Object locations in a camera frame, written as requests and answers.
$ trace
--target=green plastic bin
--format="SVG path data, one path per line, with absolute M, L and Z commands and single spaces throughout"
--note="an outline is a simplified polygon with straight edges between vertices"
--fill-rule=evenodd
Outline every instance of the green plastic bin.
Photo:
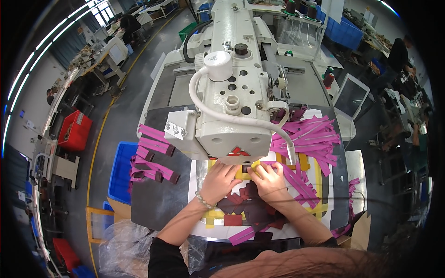
M 197 25 L 196 22 L 192 22 L 192 23 L 190 23 L 187 27 L 185 27 L 184 29 L 182 29 L 181 31 L 179 31 L 178 35 L 179 35 L 179 37 L 181 38 L 181 41 L 184 41 L 184 40 L 187 38 L 187 36 L 188 36 L 188 34 L 190 33 L 190 31 L 191 31 L 193 28 L 195 28 L 196 25 Z

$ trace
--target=yellow floor line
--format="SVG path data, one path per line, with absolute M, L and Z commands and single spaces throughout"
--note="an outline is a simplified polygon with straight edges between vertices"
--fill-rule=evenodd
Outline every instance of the yellow floor line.
M 141 52 L 139 53 L 139 55 L 136 57 L 136 59 L 134 59 L 134 62 L 131 64 L 130 68 L 127 71 L 127 75 L 125 75 L 124 79 L 122 80 L 122 82 L 120 83 L 119 87 L 122 87 L 122 85 L 124 84 L 125 79 L 127 79 L 127 76 L 129 75 L 131 69 L 133 68 L 134 64 L 136 63 L 136 61 L 139 59 L 139 57 L 141 56 L 141 54 L 144 52 L 144 50 L 147 48 L 147 46 L 150 44 L 150 42 L 154 39 L 154 37 L 156 37 L 156 35 L 170 22 L 170 20 L 174 19 L 180 12 L 182 11 L 182 9 L 180 9 L 177 13 L 175 13 L 169 20 L 167 20 L 167 22 L 162 25 L 159 30 L 151 37 L 151 39 L 145 44 L 144 48 L 141 50 Z M 89 205 L 89 189 L 91 186 L 91 175 L 93 173 L 93 164 L 94 164 L 94 158 L 96 157 L 96 152 L 97 152 L 97 146 L 99 145 L 99 140 L 101 138 L 102 135 L 102 130 L 104 129 L 104 125 L 105 122 L 108 118 L 108 114 L 110 112 L 110 108 L 111 106 L 117 101 L 119 97 L 113 98 L 111 100 L 111 103 L 108 107 L 107 112 L 105 113 L 105 117 L 104 120 L 102 121 L 102 126 L 101 129 L 99 130 L 99 135 L 97 136 L 97 140 L 96 140 L 96 146 L 94 146 L 94 151 L 93 151 L 93 158 L 91 159 L 91 166 L 89 168 L 89 176 L 88 176 L 88 187 L 87 187 L 87 191 L 86 191 L 86 205 Z M 93 262 L 93 267 L 94 267 L 94 273 L 96 274 L 96 278 L 98 278 L 98 274 L 97 274 L 97 269 L 96 269 L 96 264 L 94 263 L 94 257 L 93 257 L 93 249 L 91 247 L 91 243 L 88 242 L 89 245 L 89 252 L 91 254 L 91 261 Z

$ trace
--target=red logo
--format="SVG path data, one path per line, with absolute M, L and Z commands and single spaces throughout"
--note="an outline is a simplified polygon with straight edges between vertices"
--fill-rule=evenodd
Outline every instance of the red logo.
M 249 157 L 249 153 L 241 150 L 240 147 L 236 146 L 230 153 L 227 154 L 228 157 L 239 157 L 243 155 L 245 157 Z

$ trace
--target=gray floor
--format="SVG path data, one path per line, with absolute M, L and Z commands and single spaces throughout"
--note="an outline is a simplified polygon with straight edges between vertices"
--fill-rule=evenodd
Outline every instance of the gray floor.
M 176 13 L 177 11 L 172 12 L 166 20 L 156 20 L 154 27 L 150 29 L 148 33 L 153 35 Z M 126 89 L 111 107 L 102 130 L 93 165 L 89 206 L 102 208 L 103 201 L 106 201 L 109 177 L 118 143 L 120 141 L 138 141 L 136 137 L 136 127 L 153 83 L 150 74 L 163 52 L 167 54 L 174 50 L 175 46 L 179 48 L 182 42 L 178 32 L 193 21 L 194 19 L 189 10 L 184 9 L 180 12 L 153 38 L 131 69 L 123 84 L 123 86 L 126 86 Z M 142 50 L 142 47 L 143 45 L 134 50 L 134 54 L 132 54 L 125 63 L 123 70 L 128 71 L 128 68 Z M 64 226 L 65 237 L 74 252 L 91 270 L 93 270 L 93 264 L 91 262 L 85 222 L 88 177 L 96 139 L 103 122 L 103 116 L 110 104 L 111 97 L 104 94 L 102 97 L 97 97 L 92 101 L 95 108 L 89 117 L 93 120 L 93 125 L 87 141 L 87 147 L 80 154 L 81 160 L 77 172 L 78 189 L 72 192 L 66 192 L 65 194 L 69 216 Z M 92 244 L 92 249 L 96 268 L 99 272 L 98 245 Z
M 166 21 L 164 19 L 156 20 L 155 26 L 149 30 L 149 33 L 153 35 Z M 191 22 L 193 22 L 193 17 L 187 9 L 178 14 L 153 38 L 128 75 L 124 83 L 126 89 L 118 101 L 111 107 L 102 130 L 92 171 L 89 196 L 90 206 L 101 208 L 103 201 L 106 200 L 109 177 L 118 143 L 120 141 L 137 141 L 135 131 L 144 102 L 153 83 L 150 74 L 156 62 L 162 52 L 167 54 L 174 50 L 175 47 L 178 48 L 181 45 L 178 32 Z M 142 46 L 135 49 L 134 54 L 124 65 L 124 70 L 128 70 L 141 49 Z M 345 64 L 344 66 L 345 70 L 340 77 L 347 72 L 354 76 L 357 75 L 359 69 L 352 65 Z M 69 211 L 69 216 L 64 226 L 65 237 L 81 261 L 91 270 L 93 270 L 93 264 L 88 246 L 85 222 L 87 185 L 96 139 L 110 101 L 111 98 L 107 95 L 93 100 L 95 109 L 90 114 L 93 126 L 89 134 L 87 148 L 80 154 L 81 161 L 77 173 L 78 190 L 66 192 L 65 194 L 67 210 Z M 368 210 L 372 214 L 369 243 L 371 250 L 375 250 L 380 246 L 385 235 L 395 231 L 397 220 L 397 210 L 394 208 L 397 207 L 397 200 L 392 196 L 391 186 L 380 186 L 378 183 L 377 160 L 380 153 L 367 145 L 367 140 L 377 133 L 379 126 L 382 124 L 383 119 L 381 119 L 380 115 L 378 107 L 374 107 L 356 123 L 357 136 L 351 141 L 347 149 L 361 149 L 363 152 L 368 186 Z M 95 265 L 99 272 L 97 244 L 92 244 L 92 251 Z

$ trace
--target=bracelet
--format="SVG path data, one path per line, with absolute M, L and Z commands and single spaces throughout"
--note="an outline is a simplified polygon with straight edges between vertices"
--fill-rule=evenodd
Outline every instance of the bracelet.
M 208 208 L 209 210 L 216 208 L 216 205 L 209 205 L 201 196 L 201 194 L 199 194 L 199 191 L 195 192 L 196 197 L 198 197 L 198 200 L 201 204 L 203 204 L 204 206 L 206 206 L 206 208 Z

